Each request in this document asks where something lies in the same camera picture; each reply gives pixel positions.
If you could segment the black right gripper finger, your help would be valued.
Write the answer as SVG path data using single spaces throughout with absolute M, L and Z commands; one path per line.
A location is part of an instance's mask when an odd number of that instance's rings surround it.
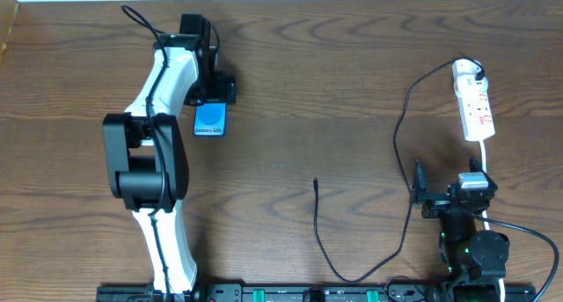
M 479 163 L 478 159 L 473 156 L 469 160 L 470 172 L 467 174 L 468 186 L 488 186 L 490 180 L 486 174 L 484 167 Z
M 428 192 L 426 174 L 419 160 L 414 163 L 413 191 L 412 195 L 424 195 Z

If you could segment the blue Galaxy smartphone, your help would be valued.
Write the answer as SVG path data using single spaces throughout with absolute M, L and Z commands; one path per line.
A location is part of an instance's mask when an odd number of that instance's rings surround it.
M 223 136 L 225 134 L 227 105 L 207 103 L 198 106 L 194 115 L 195 136 Z

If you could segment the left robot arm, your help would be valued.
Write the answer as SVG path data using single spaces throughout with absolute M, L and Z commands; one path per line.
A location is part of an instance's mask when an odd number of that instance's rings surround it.
M 183 200 L 189 165 L 179 129 L 194 107 L 194 135 L 223 136 L 236 79 L 216 69 L 217 30 L 201 14 L 184 14 L 179 31 L 156 29 L 132 7 L 124 13 L 150 30 L 154 64 L 137 98 L 102 125 L 109 186 L 140 225 L 154 270 L 152 284 L 101 286 L 98 301 L 205 301 L 208 290 L 187 242 Z

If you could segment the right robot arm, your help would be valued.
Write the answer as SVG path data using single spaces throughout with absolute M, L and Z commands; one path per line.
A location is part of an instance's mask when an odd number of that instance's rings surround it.
M 497 185 L 476 158 L 444 193 L 432 193 L 421 162 L 414 164 L 410 203 L 421 216 L 440 221 L 439 249 L 450 276 L 429 294 L 431 301 L 498 301 L 499 281 L 506 276 L 509 240 L 502 233 L 479 230 L 475 220 L 490 206 Z

